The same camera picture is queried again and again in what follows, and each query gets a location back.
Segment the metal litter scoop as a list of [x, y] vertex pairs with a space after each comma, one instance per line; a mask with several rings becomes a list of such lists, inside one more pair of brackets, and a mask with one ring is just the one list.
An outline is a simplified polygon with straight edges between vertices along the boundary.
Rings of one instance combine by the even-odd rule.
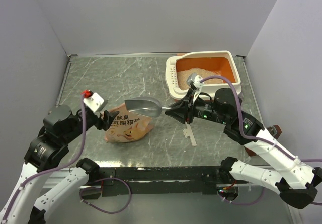
[[124, 101], [128, 112], [138, 115], [157, 118], [163, 111], [170, 110], [170, 107], [165, 107], [161, 102], [153, 97], [137, 97]]

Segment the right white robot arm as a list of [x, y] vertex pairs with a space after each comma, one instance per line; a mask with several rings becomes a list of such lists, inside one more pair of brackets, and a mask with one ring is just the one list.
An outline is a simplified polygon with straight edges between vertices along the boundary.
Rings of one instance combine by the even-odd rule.
[[200, 118], [223, 124], [224, 134], [253, 151], [271, 169], [252, 166], [234, 157], [221, 161], [220, 177], [225, 183], [247, 181], [277, 193], [288, 205], [303, 209], [314, 204], [317, 185], [321, 183], [321, 168], [311, 167], [283, 147], [254, 116], [246, 112], [238, 115], [236, 100], [230, 88], [216, 91], [212, 102], [198, 97], [189, 89], [186, 96], [172, 104], [165, 114], [180, 123], [190, 124]]

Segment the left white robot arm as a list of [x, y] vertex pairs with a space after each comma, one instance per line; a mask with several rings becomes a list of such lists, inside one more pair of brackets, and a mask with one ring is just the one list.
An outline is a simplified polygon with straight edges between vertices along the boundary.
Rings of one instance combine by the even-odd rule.
[[62, 169], [59, 163], [69, 152], [68, 145], [81, 136], [81, 146], [84, 146], [89, 128], [94, 126], [106, 131], [116, 116], [117, 112], [94, 112], [85, 105], [81, 105], [76, 114], [67, 105], [53, 107], [43, 119], [38, 137], [30, 143], [24, 156], [21, 175], [1, 211], [1, 222], [27, 221], [36, 195], [49, 175]]

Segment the pink cat litter bag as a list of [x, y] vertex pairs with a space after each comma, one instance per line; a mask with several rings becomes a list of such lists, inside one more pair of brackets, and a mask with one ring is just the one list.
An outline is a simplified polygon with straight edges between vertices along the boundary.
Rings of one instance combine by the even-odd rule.
[[112, 125], [105, 131], [104, 140], [109, 143], [128, 143], [144, 138], [154, 125], [152, 118], [129, 112], [125, 104], [109, 109], [110, 114], [119, 112]]

